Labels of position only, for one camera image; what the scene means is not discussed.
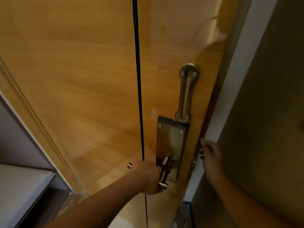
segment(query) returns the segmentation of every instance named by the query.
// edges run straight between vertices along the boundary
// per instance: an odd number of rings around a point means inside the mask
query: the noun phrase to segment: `finger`
[[[217,144],[215,142],[210,141],[210,140],[205,140],[205,143],[207,146],[209,146],[211,148],[212,153],[214,153],[215,155],[221,154],[219,147],[217,146]]]
[[[201,147],[202,147],[202,150],[203,150],[203,155],[210,155],[211,154],[211,151],[209,149],[209,147],[206,145],[204,139],[200,139],[200,143],[201,143]]]

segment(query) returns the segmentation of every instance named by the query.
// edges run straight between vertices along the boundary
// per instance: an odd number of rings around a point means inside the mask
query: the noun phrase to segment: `white wall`
[[[252,0],[205,139],[218,141],[276,3],[277,0]],[[198,157],[184,201],[192,201],[203,173],[203,162]]]

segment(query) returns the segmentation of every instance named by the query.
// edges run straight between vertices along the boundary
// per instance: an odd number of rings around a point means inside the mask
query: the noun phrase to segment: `door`
[[[128,162],[155,162],[157,118],[174,119],[178,71],[197,63],[179,180],[147,197],[149,227],[170,227],[237,3],[137,0],[137,40],[132,0],[0,0],[1,94],[70,187],[91,195],[122,176]],[[118,219],[145,227],[144,196]]]

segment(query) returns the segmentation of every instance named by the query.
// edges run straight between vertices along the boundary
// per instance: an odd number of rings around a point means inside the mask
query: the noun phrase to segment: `metal lock plate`
[[[159,116],[157,119],[156,165],[169,157],[170,173],[167,180],[176,182],[190,125]]]

